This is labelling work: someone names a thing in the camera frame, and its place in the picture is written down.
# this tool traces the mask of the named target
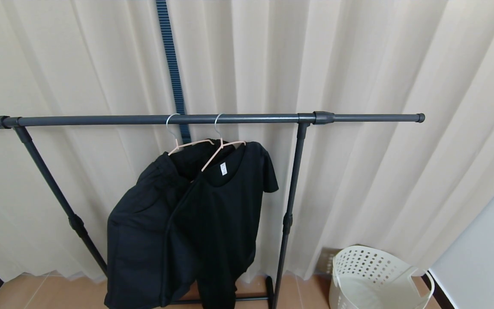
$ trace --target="laundry basket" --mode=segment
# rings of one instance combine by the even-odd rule
[[[411,275],[417,267],[381,250],[351,246],[333,258],[331,309],[423,309],[434,292],[420,297]]]

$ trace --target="hanging clothes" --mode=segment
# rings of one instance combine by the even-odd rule
[[[170,223],[201,263],[196,276],[205,309],[232,309],[235,282],[255,258],[263,192],[278,190],[266,149],[241,145],[197,175]]]
[[[178,300],[200,266],[190,242],[169,217],[191,181],[220,146],[214,139],[159,156],[108,218],[108,293],[111,309],[151,309]],[[235,152],[222,149],[218,160]]]

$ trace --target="clothes rack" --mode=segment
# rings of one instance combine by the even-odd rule
[[[213,124],[217,115],[176,115],[169,120],[169,124]],[[24,144],[45,181],[53,191],[62,209],[68,216],[70,227],[76,231],[90,251],[98,266],[106,274],[106,262],[90,239],[87,229],[81,218],[74,213],[62,191],[37,151],[32,137],[26,127],[44,127],[61,125],[150,125],[165,124],[169,115],[105,115],[105,116],[53,116],[53,117],[9,117],[0,116],[0,129],[14,129],[20,141]],[[297,114],[222,114],[218,118],[219,124],[225,123],[297,123],[296,147],[292,164],[289,197],[286,213],[283,217],[283,234],[280,248],[280,259],[276,276],[276,286],[273,287],[272,278],[266,278],[266,295],[262,297],[237,297],[237,301],[267,300],[270,309],[276,309],[285,262],[287,242],[292,226],[292,208],[294,206],[298,172],[302,158],[302,149],[307,128],[313,125],[324,125],[335,122],[416,122],[421,123],[424,114],[334,114],[329,112],[297,113]],[[200,303],[200,300],[179,300],[171,303]]]

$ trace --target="hanger hook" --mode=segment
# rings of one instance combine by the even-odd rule
[[[178,137],[175,135],[175,133],[173,133],[170,129],[169,129],[169,119],[171,119],[171,117],[173,117],[174,115],[180,115],[179,113],[176,113],[176,114],[172,114],[172,115],[169,115],[169,117],[167,118],[167,121],[165,121],[165,127],[167,127],[167,131],[169,133],[171,133],[176,140],[178,140]]]
[[[216,131],[216,133],[218,133],[218,135],[220,136],[220,139],[222,139],[222,134],[220,134],[220,131],[218,131],[218,129],[216,128],[216,121],[218,120],[218,117],[221,117],[223,114],[218,114],[218,116],[216,118],[214,118],[214,131]]]

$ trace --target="clothing label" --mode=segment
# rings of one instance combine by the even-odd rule
[[[224,176],[225,174],[228,174],[228,171],[226,170],[226,162],[224,162],[223,164],[220,164],[220,171],[222,172],[222,176]]]

